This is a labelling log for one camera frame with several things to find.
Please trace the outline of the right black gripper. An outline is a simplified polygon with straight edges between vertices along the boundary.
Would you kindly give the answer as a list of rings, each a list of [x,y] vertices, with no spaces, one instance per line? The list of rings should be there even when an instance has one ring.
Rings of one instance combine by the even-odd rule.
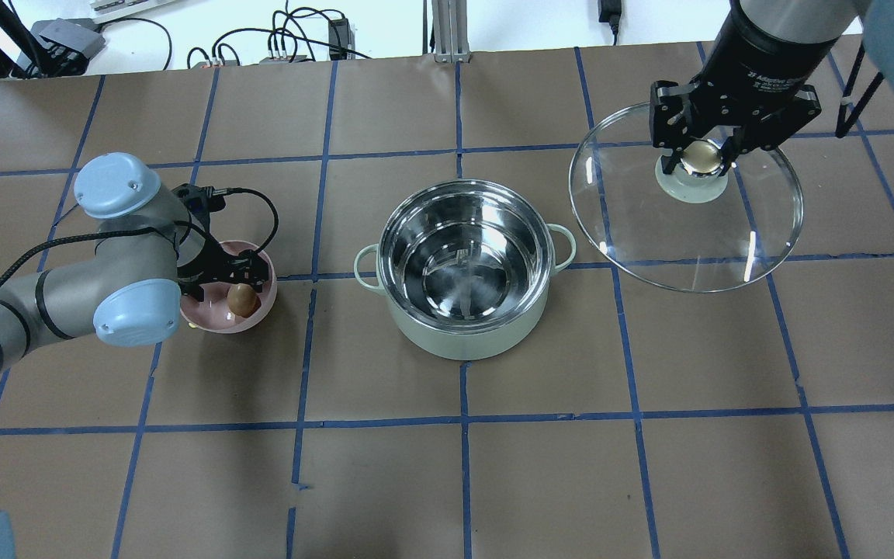
[[[821,43],[785,41],[748,16],[727,16],[688,84],[650,86],[650,142],[670,150],[661,155],[661,172],[673,174],[685,149],[717,127],[724,170],[757,148],[779,146],[822,113],[808,85],[821,60]]]

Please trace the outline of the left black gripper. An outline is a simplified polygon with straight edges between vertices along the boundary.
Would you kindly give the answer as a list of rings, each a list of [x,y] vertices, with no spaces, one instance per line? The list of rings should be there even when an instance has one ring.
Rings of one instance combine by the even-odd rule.
[[[246,248],[234,255],[224,250],[210,233],[210,214],[226,208],[227,196],[251,194],[266,202],[273,209],[273,202],[255,189],[231,187],[216,189],[184,183],[176,187],[176,198],[189,212],[187,220],[177,220],[176,225],[185,229],[183,241],[188,238],[201,241],[198,255],[185,264],[178,265],[178,287],[183,296],[203,302],[203,287],[210,283],[248,284],[256,293],[273,279],[269,264],[263,259],[264,250],[273,240],[273,233],[257,248]]]

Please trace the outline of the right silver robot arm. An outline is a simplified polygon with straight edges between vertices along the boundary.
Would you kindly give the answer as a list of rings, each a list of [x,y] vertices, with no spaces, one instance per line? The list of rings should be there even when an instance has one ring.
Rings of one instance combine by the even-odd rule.
[[[894,1],[733,1],[702,70],[686,85],[650,86],[650,141],[674,172],[692,143],[717,127],[732,134],[711,174],[739,156],[774,150],[822,113],[810,75],[854,19],[863,26],[860,59],[894,93]]]

